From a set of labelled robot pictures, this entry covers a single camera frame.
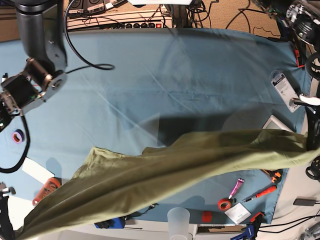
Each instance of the white paper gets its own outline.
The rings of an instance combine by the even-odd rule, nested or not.
[[[192,0],[128,0],[132,5],[144,4],[176,4],[176,5],[190,5]]]
[[[22,165],[22,171],[29,174],[42,184],[45,184],[49,178],[53,178],[55,176],[52,172],[27,157]]]
[[[251,213],[241,203],[238,203],[224,213],[237,225],[251,216]]]

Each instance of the green fabric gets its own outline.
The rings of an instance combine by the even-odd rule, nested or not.
[[[227,172],[305,165],[320,153],[305,143],[300,134],[259,129],[188,133],[140,156],[94,147],[73,178],[24,219],[17,239],[125,216]]]

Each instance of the red screwdriver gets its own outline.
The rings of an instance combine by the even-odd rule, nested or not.
[[[267,194],[269,194],[269,193],[272,193],[272,192],[274,192],[276,189],[277,189],[277,186],[276,186],[276,185],[271,186],[271,187],[268,187],[266,190],[263,190],[262,192],[257,193],[257,194],[254,195],[253,197],[247,198],[246,200],[243,201],[243,203],[249,202],[249,201],[251,201],[252,199],[257,199],[257,198],[260,198],[260,197],[262,197],[262,196],[264,196],[264,195],[267,195]]]

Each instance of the clamp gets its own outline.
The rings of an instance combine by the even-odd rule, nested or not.
[[[231,238],[230,240],[256,240],[258,230],[262,223],[262,219],[264,217],[263,212],[259,212],[253,218],[251,218],[251,224],[249,224],[245,229],[244,233]]]
[[[271,182],[273,182],[274,184],[280,183],[282,179],[282,174],[284,172],[282,169],[278,169],[275,171],[262,169],[261,171],[263,171],[270,178]]]

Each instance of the red tape roll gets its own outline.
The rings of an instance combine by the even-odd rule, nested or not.
[[[227,211],[231,208],[231,201],[228,198],[223,198],[218,201],[218,208],[220,211]]]

